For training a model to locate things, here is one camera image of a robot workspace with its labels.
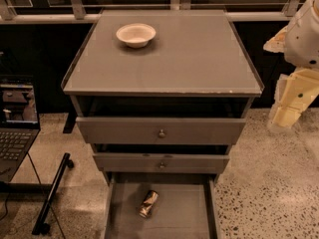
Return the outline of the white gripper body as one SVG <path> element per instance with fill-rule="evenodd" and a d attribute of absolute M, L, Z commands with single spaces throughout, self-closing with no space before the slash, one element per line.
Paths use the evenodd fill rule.
<path fill-rule="evenodd" d="M 319 70 L 297 67 L 289 76 L 281 74 L 275 102 L 283 109 L 304 112 L 319 95 Z"/>

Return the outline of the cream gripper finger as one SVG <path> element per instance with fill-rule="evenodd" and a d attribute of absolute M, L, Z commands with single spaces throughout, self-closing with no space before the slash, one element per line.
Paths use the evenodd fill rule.
<path fill-rule="evenodd" d="M 287 128 L 291 128 L 300 117 L 299 111 L 282 107 L 272 107 L 269 113 L 269 119 L 273 124 Z"/>

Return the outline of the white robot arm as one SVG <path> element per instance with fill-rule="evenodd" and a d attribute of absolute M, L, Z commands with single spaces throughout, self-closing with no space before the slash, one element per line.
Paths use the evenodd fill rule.
<path fill-rule="evenodd" d="M 306 0 L 263 49 L 282 53 L 295 67 L 279 77 L 269 114 L 272 124 L 290 128 L 319 96 L 319 0 Z"/>

